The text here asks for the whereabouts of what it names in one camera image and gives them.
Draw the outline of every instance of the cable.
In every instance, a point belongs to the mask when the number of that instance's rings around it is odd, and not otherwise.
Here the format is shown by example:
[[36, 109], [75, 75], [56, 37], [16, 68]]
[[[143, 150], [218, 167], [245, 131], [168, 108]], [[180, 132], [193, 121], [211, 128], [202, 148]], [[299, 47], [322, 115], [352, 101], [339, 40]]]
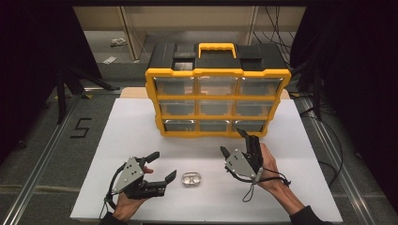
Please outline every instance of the cable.
[[254, 34], [255, 38], [257, 38], [258, 42], [263, 43], [263, 42], [260, 40], [260, 38], [258, 38], [258, 36], [255, 34], [255, 32], [253, 32], [253, 34]]
[[[326, 166], [328, 166], [329, 168], [331, 168], [331, 169], [333, 170], [333, 177], [336, 176], [336, 174], [337, 174], [336, 168], [334, 168], [332, 165], [328, 164], [327, 162], [319, 161], [319, 160], [318, 160], [318, 163], [319, 163], [319, 164], [326, 165]], [[332, 182], [330, 181], [330, 182], [328, 183], [328, 187], [330, 188], [331, 185], [332, 185]]]
[[306, 110], [306, 111], [304, 111], [304, 112], [301, 112], [300, 114], [299, 114], [299, 117], [303, 117], [302, 115], [303, 114], [305, 114], [305, 113], [309, 113], [309, 112], [311, 112], [312, 110], [314, 109], [314, 107], [311, 107], [310, 109], [308, 109], [308, 110]]
[[339, 137], [337, 136], [336, 132], [334, 132], [333, 128], [331, 128], [331, 126], [330, 126], [329, 124], [325, 123], [324, 121], [321, 121], [321, 120], [319, 120], [318, 118], [313, 117], [313, 116], [309, 116], [309, 115], [307, 115], [307, 116], [300, 116], [300, 117], [301, 117], [301, 118], [311, 118], [311, 119], [314, 119], [315, 121], [318, 121], [318, 122], [322, 123], [323, 125], [326, 125], [326, 126], [329, 128], [329, 130], [331, 131], [331, 133], [333, 134], [333, 136], [336, 138], [337, 143], [339, 144], [341, 162], [340, 162], [338, 171], [334, 174], [333, 178], [332, 178], [332, 179], [330, 180], [330, 182], [329, 182], [329, 187], [331, 187], [331, 185], [332, 185], [332, 184], [334, 183], [334, 181], [337, 179], [337, 177], [339, 176], [339, 174], [340, 174], [340, 172], [341, 172], [341, 170], [342, 170], [342, 168], [343, 168], [343, 161], [344, 161], [344, 159], [343, 159], [343, 147], [342, 147], [342, 144], [341, 144], [341, 142], [340, 142], [340, 139], [339, 139]]
[[106, 206], [106, 211], [109, 212], [108, 205], [106, 204], [106, 202], [103, 202], [102, 209], [100, 210], [100, 213], [99, 213], [99, 220], [101, 220], [102, 212], [103, 212], [103, 209], [105, 208], [105, 206]]
[[284, 41], [281, 38], [281, 35], [279, 33], [279, 14], [280, 14], [281, 8], [280, 7], [275, 8], [275, 15], [276, 15], [275, 22], [272, 20], [270, 14], [269, 14], [268, 8], [265, 7], [265, 9], [266, 9], [267, 15], [269, 17], [269, 20], [271, 21], [272, 27], [274, 29], [270, 40], [273, 41], [273, 37], [275, 34], [278, 36], [278, 40], [279, 40], [279, 43], [281, 46], [281, 51], [283, 52], [283, 58], [285, 58], [286, 63], [290, 65], [290, 60], [288, 60], [287, 57], [285, 56], [285, 54], [290, 55], [290, 51], [287, 49], [287, 47], [286, 47], [287, 45], [284, 44]]
[[[242, 199], [242, 201], [243, 201], [244, 203], [248, 203], [248, 202], [250, 202], [250, 201], [252, 200], [253, 194], [254, 194], [254, 186], [255, 186], [255, 184], [251, 184], [251, 185], [250, 185], [249, 191], [246, 193], [246, 195], [245, 195], [245, 196], [243, 197], [243, 199]], [[251, 193], [250, 199], [245, 200], [246, 197], [247, 197], [250, 193]]]
[[[232, 175], [235, 179], [237, 179], [238, 181], [241, 181], [241, 182], [244, 182], [244, 183], [252, 183], [252, 184], [253, 184], [253, 182], [254, 182], [253, 180], [240, 178], [236, 173], [232, 172], [232, 171], [231, 171], [229, 168], [227, 168], [227, 167], [225, 167], [225, 169], [226, 169], [228, 172], [230, 172], [231, 175]], [[268, 178], [262, 178], [262, 179], [260, 179], [257, 183], [267, 182], [267, 181], [271, 181], [271, 180], [281, 180], [281, 181], [283, 182], [283, 184], [286, 185], [286, 186], [288, 186], [288, 187], [289, 187], [289, 185], [292, 183], [291, 181], [288, 181], [287, 178], [286, 178], [286, 176], [285, 176], [283, 173], [281, 173], [281, 172], [274, 172], [274, 171], [269, 170], [269, 169], [264, 168], [264, 167], [263, 167], [263, 170], [266, 170], [266, 171], [269, 171], [269, 172], [272, 172], [272, 173], [277, 173], [278, 175], [281, 175], [282, 177], [280, 177], [280, 176], [271, 176], [271, 177], [268, 177]]]
[[307, 51], [307, 49], [313, 44], [313, 42], [319, 37], [319, 35], [323, 32], [323, 30], [319, 30], [319, 32], [308, 42], [308, 44], [302, 48], [301, 52], [298, 54], [298, 62], [301, 56]]
[[290, 48], [290, 49], [292, 48], [292, 47], [289, 46], [289, 45], [283, 45], [282, 43], [276, 42], [275, 40], [269, 38], [269, 37], [266, 35], [266, 33], [265, 33], [264, 31], [262, 31], [262, 33], [263, 33], [263, 36], [264, 36], [266, 39], [269, 40], [269, 43], [274, 43], [274, 44], [277, 44], [277, 45], [279, 45], [279, 46], [284, 46], [285, 48]]
[[122, 165], [121, 167], [119, 167], [119, 168], [116, 170], [116, 172], [115, 172], [115, 174], [114, 174], [114, 177], [112, 177], [111, 184], [109, 185], [108, 192], [106, 193], [105, 198], [103, 199], [103, 203], [104, 203], [105, 205], [106, 205], [106, 203], [108, 203], [109, 205], [111, 205], [111, 207], [112, 207], [114, 210], [116, 209], [116, 204], [114, 203], [114, 195], [115, 195], [115, 194], [112, 193], [112, 189], [113, 189], [113, 187], [114, 187], [115, 179], [116, 179], [117, 176], [120, 174], [120, 172], [123, 171], [125, 165], [126, 165], [126, 162], [123, 163], [123, 165]]
[[[288, 92], [288, 94], [289, 94], [290, 98], [293, 100], [295, 100], [297, 98], [313, 98], [314, 97], [313, 94], [301, 95], [300, 92]], [[326, 108], [326, 107], [331, 108], [331, 106], [328, 103], [323, 103], [323, 104], [319, 105], [319, 108]], [[308, 112], [312, 111], [313, 109], [314, 109], [314, 107], [312, 107], [304, 112], [301, 112], [300, 116], [302, 116], [304, 113], [308, 113]], [[322, 111], [322, 110], [320, 110], [320, 112], [330, 115], [330, 116], [337, 116], [336, 112], [326, 112], [326, 111]]]
[[289, 35], [292, 37], [292, 39], [295, 39], [295, 37], [292, 35], [292, 32], [289, 31]]
[[[257, 11], [258, 11], [258, 7], [255, 7], [255, 8], [254, 8], [254, 13], [253, 13], [253, 16], [252, 16], [252, 23], [251, 23], [251, 24], [254, 24], [254, 21], [255, 21], [256, 15], [257, 15]], [[253, 27], [253, 26], [250, 26], [250, 32], [249, 32], [249, 34], [250, 34], [251, 32], [254, 33], [253, 29], [254, 29], [254, 27]]]

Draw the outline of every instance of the yellow organizer box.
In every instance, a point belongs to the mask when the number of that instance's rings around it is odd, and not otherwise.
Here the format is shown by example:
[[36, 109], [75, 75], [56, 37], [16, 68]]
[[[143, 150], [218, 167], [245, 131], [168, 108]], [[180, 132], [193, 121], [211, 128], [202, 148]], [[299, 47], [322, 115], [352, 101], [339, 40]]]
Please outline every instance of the yellow organizer box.
[[161, 135], [238, 138], [267, 134], [291, 74], [274, 44], [159, 43], [145, 76]]

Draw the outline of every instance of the metal rail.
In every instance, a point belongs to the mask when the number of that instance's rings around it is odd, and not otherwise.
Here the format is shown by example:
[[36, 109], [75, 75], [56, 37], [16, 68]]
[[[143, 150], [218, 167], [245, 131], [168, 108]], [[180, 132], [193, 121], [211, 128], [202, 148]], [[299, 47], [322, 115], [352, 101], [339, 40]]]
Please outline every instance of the metal rail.
[[[307, 98], [305, 98], [302, 104], [307, 109], [313, 107], [312, 102]], [[318, 134], [320, 141], [325, 147], [325, 150], [330, 158], [332, 166], [337, 169], [340, 168], [340, 165], [342, 163], [342, 157], [340, 156], [340, 151], [338, 148], [336, 148], [335, 144], [330, 138], [330, 135], [328, 134], [325, 128], [325, 125], [323, 123], [318, 123], [315, 120], [312, 120], [312, 123], [314, 125], [315, 131]], [[351, 204], [355, 212], [357, 213], [360, 223], [365, 225], [376, 224], [375, 219], [372, 213], [370, 212], [370, 209], [366, 201], [360, 195], [360, 191], [356, 187], [354, 181], [351, 178], [351, 175], [349, 174], [348, 170], [345, 168], [344, 164], [343, 168], [340, 171], [339, 179], [340, 182], [342, 183], [342, 186], [344, 188], [345, 193], [347, 194], [349, 201], [351, 201]]]
[[45, 168], [47, 167], [50, 159], [53, 156], [54, 150], [58, 145], [62, 134], [64, 132], [65, 126], [67, 125], [70, 115], [75, 108], [79, 97], [73, 97], [71, 103], [69, 105], [69, 110], [62, 121], [62, 123], [56, 125], [55, 130], [53, 132], [52, 137], [47, 142], [46, 147], [44, 148], [43, 153], [41, 154], [38, 162], [30, 173], [29, 178], [27, 179], [26, 183], [23, 185], [23, 188], [18, 195], [17, 199], [15, 200], [14, 204], [10, 207], [10, 210], [4, 220], [4, 225], [16, 225], [20, 221], [23, 211], [25, 210], [26, 206], [29, 204], [29, 201], [33, 195], [33, 192], [40, 180], [41, 176], [44, 173]]

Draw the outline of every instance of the sleeve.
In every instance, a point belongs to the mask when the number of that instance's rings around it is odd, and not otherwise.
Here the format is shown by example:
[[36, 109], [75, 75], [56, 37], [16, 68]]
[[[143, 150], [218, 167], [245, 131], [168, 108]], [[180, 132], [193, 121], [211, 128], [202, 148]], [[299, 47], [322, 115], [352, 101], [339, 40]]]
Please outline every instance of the sleeve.
[[326, 225], [331, 224], [319, 219], [310, 205], [304, 207], [296, 214], [290, 216], [293, 225]]
[[112, 213], [108, 212], [100, 221], [99, 225], [127, 225], [127, 223], [118, 220]]

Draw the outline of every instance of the white table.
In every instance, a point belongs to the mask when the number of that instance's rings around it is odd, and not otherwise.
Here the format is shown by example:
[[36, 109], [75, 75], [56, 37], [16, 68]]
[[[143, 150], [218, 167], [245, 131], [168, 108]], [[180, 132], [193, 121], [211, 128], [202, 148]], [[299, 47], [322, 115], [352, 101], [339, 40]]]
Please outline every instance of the white table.
[[[159, 223], [278, 223], [290, 221], [283, 208], [260, 187], [253, 199], [243, 202], [250, 184], [241, 183], [224, 169], [220, 146], [245, 151], [243, 139], [164, 138], [155, 126], [150, 99], [119, 98], [109, 116], [83, 187], [70, 215], [79, 220], [98, 218], [103, 198], [115, 170], [129, 157], [146, 157], [160, 151], [161, 157], [147, 164], [155, 170], [145, 180], [159, 181], [173, 170], [176, 180], [164, 197], [152, 198], [132, 218]], [[293, 100], [282, 100], [268, 135], [261, 140], [277, 159], [281, 173], [304, 204], [322, 219], [342, 222]], [[183, 173], [198, 172], [198, 187], [182, 185]]]

